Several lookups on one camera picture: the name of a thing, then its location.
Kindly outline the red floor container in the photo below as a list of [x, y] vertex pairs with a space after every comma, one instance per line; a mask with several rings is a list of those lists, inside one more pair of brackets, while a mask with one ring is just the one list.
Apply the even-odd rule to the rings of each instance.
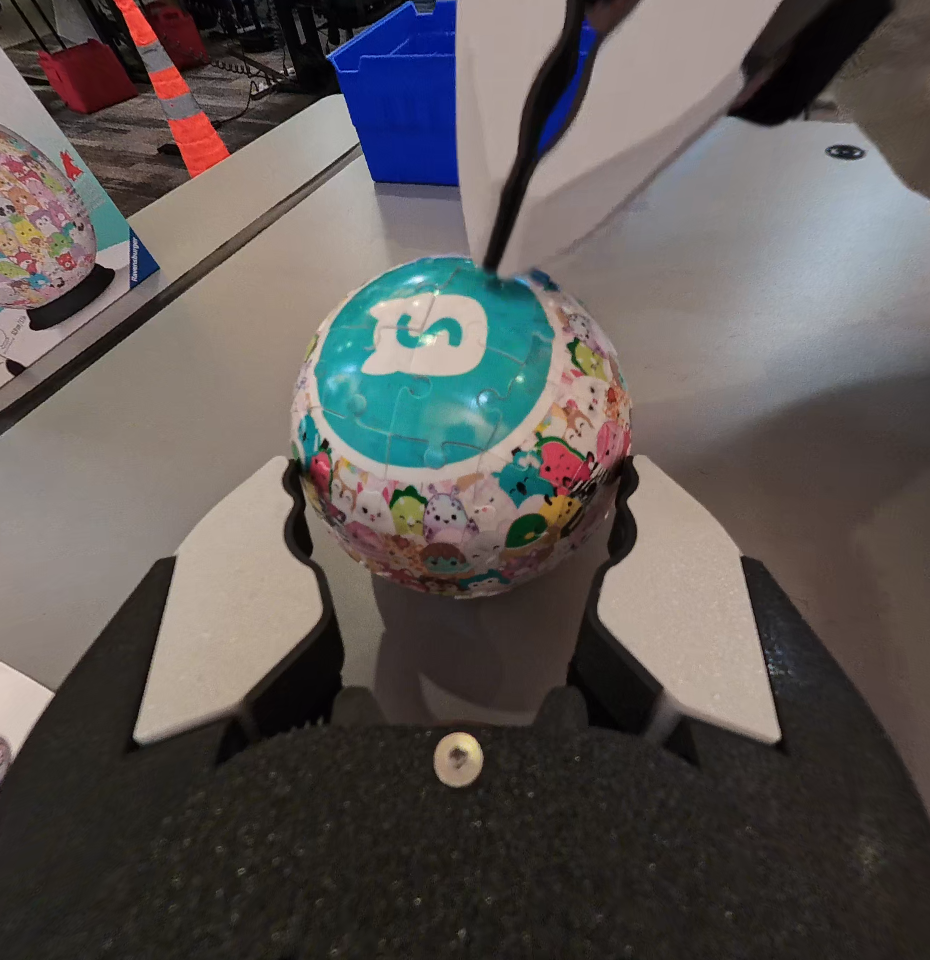
[[188, 12], [163, 1], [145, 4], [143, 12], [173, 65], [180, 71], [209, 65], [204, 41]]

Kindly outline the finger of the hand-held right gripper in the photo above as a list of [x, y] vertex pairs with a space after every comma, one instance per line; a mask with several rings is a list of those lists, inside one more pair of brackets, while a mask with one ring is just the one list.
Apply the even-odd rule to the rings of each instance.
[[471, 260], [484, 269], [541, 266], [581, 235], [559, 226], [565, 195], [582, 160], [559, 140], [542, 151], [542, 127], [557, 107], [538, 78], [571, 37], [571, 70], [558, 82], [560, 101], [579, 63], [581, 4], [560, 1], [461, 1], [455, 25], [456, 149]]
[[495, 2], [495, 271], [568, 250], [725, 114], [779, 6]]

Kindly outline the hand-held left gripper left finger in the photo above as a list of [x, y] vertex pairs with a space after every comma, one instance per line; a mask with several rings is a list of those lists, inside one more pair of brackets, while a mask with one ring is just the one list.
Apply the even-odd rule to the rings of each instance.
[[312, 551], [298, 465], [280, 457], [199, 520], [174, 555], [138, 746], [215, 722], [256, 740], [328, 717], [344, 645]]

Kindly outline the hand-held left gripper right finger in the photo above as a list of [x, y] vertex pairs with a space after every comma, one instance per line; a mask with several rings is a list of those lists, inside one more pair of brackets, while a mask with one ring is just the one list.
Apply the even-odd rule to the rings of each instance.
[[684, 721], [782, 740], [743, 556], [648, 457], [630, 458], [568, 681], [592, 720], [664, 744]]

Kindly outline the red floor box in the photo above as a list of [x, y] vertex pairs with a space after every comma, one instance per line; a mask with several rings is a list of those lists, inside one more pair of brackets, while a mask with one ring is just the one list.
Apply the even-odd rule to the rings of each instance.
[[40, 51], [38, 62], [52, 90], [74, 113], [97, 114], [138, 96], [138, 89], [111, 48], [98, 39]]

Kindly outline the colourful puzzle ball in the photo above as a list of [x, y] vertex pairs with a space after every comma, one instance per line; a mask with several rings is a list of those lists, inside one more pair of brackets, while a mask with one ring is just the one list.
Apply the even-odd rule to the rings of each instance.
[[398, 586], [505, 594], [614, 508], [632, 403], [612, 340], [546, 273], [405, 263], [314, 334], [291, 441], [341, 549]]

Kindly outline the orange traffic cone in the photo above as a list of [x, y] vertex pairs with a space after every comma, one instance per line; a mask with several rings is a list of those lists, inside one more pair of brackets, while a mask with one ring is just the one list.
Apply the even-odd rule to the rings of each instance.
[[115, 1], [148, 74], [183, 163], [199, 176], [231, 154], [134, 1]]

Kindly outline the blue plastic bin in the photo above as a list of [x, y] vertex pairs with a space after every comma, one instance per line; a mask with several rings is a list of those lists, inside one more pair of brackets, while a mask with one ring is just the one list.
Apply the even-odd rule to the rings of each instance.
[[328, 56], [375, 182], [458, 186], [456, 24], [406, 2]]

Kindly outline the puzzle instruction leaflet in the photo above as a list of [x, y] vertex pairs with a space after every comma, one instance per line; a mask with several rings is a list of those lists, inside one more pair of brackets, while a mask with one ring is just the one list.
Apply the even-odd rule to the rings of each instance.
[[0, 787], [54, 693], [0, 660]]

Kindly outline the teal puzzle picture box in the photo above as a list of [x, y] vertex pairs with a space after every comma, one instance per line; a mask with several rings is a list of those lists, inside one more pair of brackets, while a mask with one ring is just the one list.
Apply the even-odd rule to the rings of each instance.
[[0, 47], [0, 391], [158, 272]]

